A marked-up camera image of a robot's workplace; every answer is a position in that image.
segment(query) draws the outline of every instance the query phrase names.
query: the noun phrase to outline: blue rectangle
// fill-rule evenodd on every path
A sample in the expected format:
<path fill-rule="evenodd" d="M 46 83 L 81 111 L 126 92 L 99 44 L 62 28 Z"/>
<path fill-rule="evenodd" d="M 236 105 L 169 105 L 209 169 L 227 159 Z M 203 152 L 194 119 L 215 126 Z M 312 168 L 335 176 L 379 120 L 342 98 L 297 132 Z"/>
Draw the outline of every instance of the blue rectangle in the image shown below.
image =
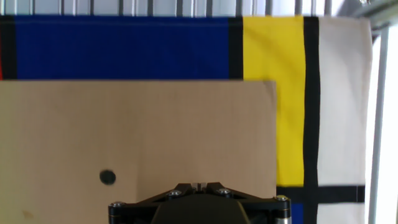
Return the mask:
<path fill-rule="evenodd" d="M 293 203 L 292 204 L 292 224 L 303 224 L 303 204 L 301 203 Z"/>
<path fill-rule="evenodd" d="M 227 79 L 228 19 L 17 16 L 17 78 Z"/>

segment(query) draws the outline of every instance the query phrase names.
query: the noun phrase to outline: circular hole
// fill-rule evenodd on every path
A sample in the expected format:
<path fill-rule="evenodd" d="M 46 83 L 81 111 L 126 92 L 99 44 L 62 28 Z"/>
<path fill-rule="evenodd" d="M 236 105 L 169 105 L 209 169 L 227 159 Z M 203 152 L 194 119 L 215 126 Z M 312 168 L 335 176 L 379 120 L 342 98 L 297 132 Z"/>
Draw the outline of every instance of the circular hole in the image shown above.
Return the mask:
<path fill-rule="evenodd" d="M 105 185 L 112 185 L 116 181 L 116 175 L 111 170 L 103 170 L 99 173 L 99 179 Z"/>

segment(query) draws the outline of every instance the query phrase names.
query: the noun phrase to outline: cardboard sheet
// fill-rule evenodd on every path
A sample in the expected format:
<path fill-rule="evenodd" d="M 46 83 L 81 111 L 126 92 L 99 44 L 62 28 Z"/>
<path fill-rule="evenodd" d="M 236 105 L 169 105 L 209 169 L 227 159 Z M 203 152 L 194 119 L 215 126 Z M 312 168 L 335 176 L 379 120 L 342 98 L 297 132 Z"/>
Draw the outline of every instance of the cardboard sheet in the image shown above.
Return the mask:
<path fill-rule="evenodd" d="M 272 82 L 0 82 L 0 223 L 105 224 L 184 182 L 273 197 L 275 112 Z"/>

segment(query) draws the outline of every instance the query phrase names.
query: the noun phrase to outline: mondrian-style fabric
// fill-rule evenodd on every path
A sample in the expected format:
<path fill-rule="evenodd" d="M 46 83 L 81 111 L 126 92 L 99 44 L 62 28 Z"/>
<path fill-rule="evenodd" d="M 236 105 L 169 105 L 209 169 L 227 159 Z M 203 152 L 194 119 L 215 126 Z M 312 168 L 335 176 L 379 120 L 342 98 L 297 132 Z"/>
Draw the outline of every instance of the mondrian-style fabric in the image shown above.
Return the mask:
<path fill-rule="evenodd" d="M 275 80 L 293 224 L 364 223 L 371 33 L 317 17 L 0 18 L 3 80 Z"/>

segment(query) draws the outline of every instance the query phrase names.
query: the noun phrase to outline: bolt head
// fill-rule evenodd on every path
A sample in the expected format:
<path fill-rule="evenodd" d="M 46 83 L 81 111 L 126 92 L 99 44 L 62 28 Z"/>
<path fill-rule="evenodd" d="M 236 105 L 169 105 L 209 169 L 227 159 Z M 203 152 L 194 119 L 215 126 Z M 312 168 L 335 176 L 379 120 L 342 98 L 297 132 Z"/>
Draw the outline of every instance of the bolt head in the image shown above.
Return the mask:
<path fill-rule="evenodd" d="M 274 199 L 280 201 L 280 202 L 284 202 L 286 201 L 288 198 L 285 195 L 277 195 L 274 197 Z"/>
<path fill-rule="evenodd" d="M 168 196 L 179 196 L 180 194 L 182 194 L 181 191 L 179 191 L 179 190 L 172 190 L 172 191 L 170 191 L 167 195 L 168 195 Z"/>
<path fill-rule="evenodd" d="M 217 193 L 219 194 L 229 194 L 231 191 L 229 189 L 218 189 Z"/>
<path fill-rule="evenodd" d="M 110 207 L 114 207 L 114 208 L 117 208 L 117 207 L 122 207 L 123 205 L 125 205 L 126 203 L 124 203 L 124 202 L 113 202 L 112 204 L 110 204 L 109 206 Z"/>

